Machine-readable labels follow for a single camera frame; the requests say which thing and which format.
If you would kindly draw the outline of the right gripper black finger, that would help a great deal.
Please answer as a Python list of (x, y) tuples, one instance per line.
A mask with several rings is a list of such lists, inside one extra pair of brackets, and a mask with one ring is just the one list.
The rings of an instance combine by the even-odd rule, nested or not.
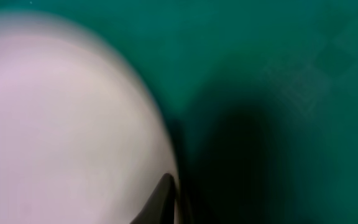
[(174, 224), (175, 198), (174, 178), (171, 174), (165, 173), (131, 224)]

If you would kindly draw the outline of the large white plate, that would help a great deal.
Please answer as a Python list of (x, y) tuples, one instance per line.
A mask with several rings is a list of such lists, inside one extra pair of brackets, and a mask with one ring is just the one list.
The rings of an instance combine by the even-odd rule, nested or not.
[(179, 187), (162, 117), (92, 32), (0, 12), (0, 223), (130, 223)]

